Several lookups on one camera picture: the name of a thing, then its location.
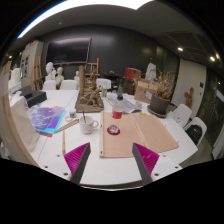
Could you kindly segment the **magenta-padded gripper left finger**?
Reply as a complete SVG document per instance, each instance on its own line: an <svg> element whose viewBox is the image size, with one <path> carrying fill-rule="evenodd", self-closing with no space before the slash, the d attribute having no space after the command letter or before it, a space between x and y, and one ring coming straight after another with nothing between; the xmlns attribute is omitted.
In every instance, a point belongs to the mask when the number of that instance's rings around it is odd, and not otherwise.
<svg viewBox="0 0 224 224"><path fill-rule="evenodd" d="M54 156L42 168L45 171L79 185L90 152L90 143L85 143L66 154Z"/></svg>

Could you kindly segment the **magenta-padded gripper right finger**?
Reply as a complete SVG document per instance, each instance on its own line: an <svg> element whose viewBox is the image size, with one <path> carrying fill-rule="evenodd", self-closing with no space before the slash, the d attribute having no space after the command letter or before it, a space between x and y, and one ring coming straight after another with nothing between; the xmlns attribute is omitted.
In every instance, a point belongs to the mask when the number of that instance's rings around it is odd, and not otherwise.
<svg viewBox="0 0 224 224"><path fill-rule="evenodd" d="M152 150L134 143L132 153L136 160L143 185L147 185L182 169L166 155L159 155Z"/></svg>

